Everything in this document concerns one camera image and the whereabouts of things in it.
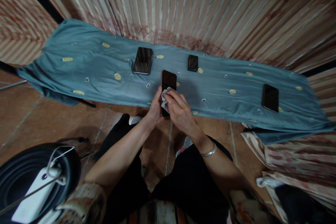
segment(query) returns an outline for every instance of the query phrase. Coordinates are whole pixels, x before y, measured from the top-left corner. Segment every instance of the silver bracelet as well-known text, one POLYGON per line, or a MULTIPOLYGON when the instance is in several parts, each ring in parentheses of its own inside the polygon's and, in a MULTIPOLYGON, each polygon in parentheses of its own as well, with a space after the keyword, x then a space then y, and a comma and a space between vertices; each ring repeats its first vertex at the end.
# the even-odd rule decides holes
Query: silver bracelet
POLYGON ((208 156, 213 155, 216 152, 216 150, 217 150, 217 145, 215 143, 213 143, 213 148, 212 148, 211 151, 209 151, 208 153, 205 153, 205 154, 202 154, 202 153, 200 153, 200 154, 201 154, 202 157, 208 157, 208 156))

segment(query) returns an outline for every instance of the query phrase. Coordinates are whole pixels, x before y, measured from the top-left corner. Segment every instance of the smartphone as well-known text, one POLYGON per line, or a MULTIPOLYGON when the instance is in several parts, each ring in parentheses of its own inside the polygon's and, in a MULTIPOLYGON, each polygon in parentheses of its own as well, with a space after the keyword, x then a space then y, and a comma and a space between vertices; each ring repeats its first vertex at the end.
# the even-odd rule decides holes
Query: smartphone
MULTIPOLYGON (((171 87, 176 91, 176 81, 177 76, 174 73, 168 72, 166 70, 162 70, 161 72, 161 87, 162 91, 167 89, 168 87, 171 87)), ((161 116, 162 117, 168 117, 169 113, 161 107, 161 116)))
POLYGON ((197 72, 198 70, 198 57, 189 55, 188 57, 188 71, 197 72))
POLYGON ((149 75, 151 72, 154 53, 150 48, 139 47, 133 65, 133 73, 149 75))
POLYGON ((264 84, 261 105, 275 113, 279 112, 279 90, 264 84))

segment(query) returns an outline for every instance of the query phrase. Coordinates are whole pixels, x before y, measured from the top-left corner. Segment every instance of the black pants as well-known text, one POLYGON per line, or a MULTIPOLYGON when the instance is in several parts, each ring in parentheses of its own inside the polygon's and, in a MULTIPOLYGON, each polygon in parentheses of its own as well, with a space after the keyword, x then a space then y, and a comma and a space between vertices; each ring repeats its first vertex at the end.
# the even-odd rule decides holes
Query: black pants
MULTIPOLYGON (((94 160, 97 161, 135 126, 128 124, 129 118, 128 114, 122 115, 107 135, 94 160)), ((209 138, 232 161, 229 151, 215 139, 209 138)), ((194 145, 178 155, 172 172, 157 184, 152 194, 141 176, 140 153, 141 149, 109 196, 103 223, 119 223, 151 199, 175 203, 198 223, 225 223, 229 202, 213 181, 194 145)))

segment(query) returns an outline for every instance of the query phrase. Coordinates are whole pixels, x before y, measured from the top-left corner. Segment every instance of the white power bank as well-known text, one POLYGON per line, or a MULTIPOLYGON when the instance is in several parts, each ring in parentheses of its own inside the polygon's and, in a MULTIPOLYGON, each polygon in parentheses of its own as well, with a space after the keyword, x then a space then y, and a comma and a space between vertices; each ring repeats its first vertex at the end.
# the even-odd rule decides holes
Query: white power bank
MULTIPOLYGON (((58 177, 61 174, 61 170, 57 168, 49 168, 49 173, 54 176, 58 177)), ((36 176, 34 182, 30 186, 26 195, 32 193, 33 191, 37 190, 41 186, 47 184, 54 177, 50 177, 47 175, 47 168, 42 168, 42 170, 36 176)), ((12 216, 12 221, 19 222, 22 224, 28 224, 35 220, 40 212, 41 209, 46 202, 51 190, 53 189, 56 182, 53 182, 46 187, 42 188, 40 191, 34 193, 27 199, 24 199, 18 208, 16 209, 14 215, 12 216)))

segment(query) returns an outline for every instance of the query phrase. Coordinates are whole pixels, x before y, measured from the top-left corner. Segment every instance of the sleeve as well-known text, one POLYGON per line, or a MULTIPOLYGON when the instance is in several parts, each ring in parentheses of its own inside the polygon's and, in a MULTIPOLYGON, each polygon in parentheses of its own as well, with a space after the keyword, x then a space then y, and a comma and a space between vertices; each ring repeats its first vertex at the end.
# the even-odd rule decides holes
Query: sleeve
POLYGON ((235 223, 281 223, 253 191, 233 190, 230 192, 230 201, 231 220, 235 220, 235 223))
POLYGON ((101 223, 106 210, 106 195, 97 184, 83 184, 55 209, 62 211, 55 224, 101 223))

